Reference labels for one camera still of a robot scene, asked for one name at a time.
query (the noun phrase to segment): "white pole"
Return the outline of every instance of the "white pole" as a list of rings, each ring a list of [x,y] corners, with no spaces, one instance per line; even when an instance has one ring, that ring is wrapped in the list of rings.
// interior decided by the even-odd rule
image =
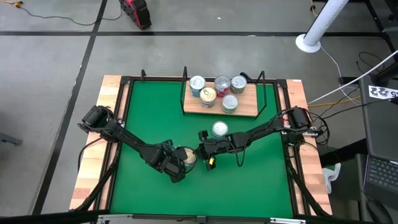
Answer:
[[[315,19],[310,30],[296,38],[297,47],[307,53],[317,52],[321,45],[319,40],[347,2],[348,0],[329,0]]]

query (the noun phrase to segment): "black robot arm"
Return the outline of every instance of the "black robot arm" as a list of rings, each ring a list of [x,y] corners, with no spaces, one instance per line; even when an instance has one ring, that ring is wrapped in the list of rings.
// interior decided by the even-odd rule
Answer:
[[[289,119],[289,126],[284,124],[283,116],[285,115]],[[299,139],[302,140],[302,133],[308,131],[310,126],[311,121],[306,109],[283,110],[258,127],[245,132],[227,134],[224,139],[208,139],[207,131],[200,131],[199,140],[201,144],[195,152],[200,159],[205,161],[207,169],[211,170],[215,168],[215,156],[218,154],[242,152],[253,141],[277,132],[286,132],[289,143],[295,144]]]
[[[99,133],[108,142],[123,142],[136,150],[146,164],[170,176],[173,183],[185,177],[185,151],[174,149],[173,142],[166,140],[159,144],[146,144],[126,130],[114,119],[111,110],[104,106],[93,106],[78,126],[85,132]]]

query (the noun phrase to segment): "white sticker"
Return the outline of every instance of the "white sticker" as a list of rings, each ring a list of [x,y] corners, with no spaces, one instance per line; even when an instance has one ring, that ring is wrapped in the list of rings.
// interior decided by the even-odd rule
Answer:
[[[398,90],[369,85],[369,96],[377,99],[389,99],[398,96]]]

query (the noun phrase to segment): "gray floor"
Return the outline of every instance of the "gray floor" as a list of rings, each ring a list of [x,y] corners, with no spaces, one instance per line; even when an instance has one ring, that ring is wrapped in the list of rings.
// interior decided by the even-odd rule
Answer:
[[[314,20],[309,1],[238,0],[148,0],[154,25],[151,31],[258,31],[305,32]],[[73,17],[90,23],[96,19],[100,0],[29,1],[31,13]],[[316,3],[319,11],[323,4]],[[376,2],[381,18],[388,13]],[[109,0],[104,17],[119,14],[118,2]],[[90,31],[60,19],[27,16],[0,4],[0,31],[73,30]],[[102,21],[100,31],[137,31],[122,14],[118,21]],[[329,31],[376,32],[364,4],[348,4]],[[23,138],[21,146],[0,144],[0,216],[29,213],[37,184],[80,69],[89,37],[0,36],[0,131]],[[324,37],[322,45],[339,63],[344,76],[358,76],[358,52],[365,50],[384,58],[389,49],[382,39]],[[44,213],[67,211],[76,180],[78,152],[86,134],[77,128],[87,110],[96,103],[103,75],[233,76],[246,72],[252,77],[261,70],[267,78],[302,79],[308,100],[338,86],[335,64],[319,51],[305,54],[295,46],[295,37],[222,36],[126,36],[97,37],[81,86],[57,168],[45,201]],[[341,93],[322,102],[336,101]],[[336,106],[333,111],[352,104]],[[312,111],[321,113],[325,108]],[[329,121],[330,146],[340,147],[364,137],[360,110],[352,110]]]

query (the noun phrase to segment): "can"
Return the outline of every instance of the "can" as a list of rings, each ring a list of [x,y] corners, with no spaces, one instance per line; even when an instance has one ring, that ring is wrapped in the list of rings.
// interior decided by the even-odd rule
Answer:
[[[206,86],[205,78],[200,75],[195,75],[189,80],[189,91],[194,97],[200,97],[200,92]]]
[[[193,167],[197,162],[197,155],[190,147],[184,147],[185,153],[187,154],[187,159],[183,160],[185,167]]]
[[[231,80],[226,76],[220,75],[214,80],[214,89],[216,90],[218,97],[224,97],[227,95],[230,86]]]
[[[216,121],[212,131],[215,137],[222,138],[228,132],[228,125],[224,121]]]
[[[231,80],[231,92],[236,94],[242,93],[247,83],[248,81],[243,76],[236,75]]]
[[[204,108],[211,108],[216,103],[217,93],[212,88],[204,88],[200,92],[200,104]]]
[[[239,105],[238,99],[234,95],[226,95],[221,103],[221,109],[225,113],[234,113]]]

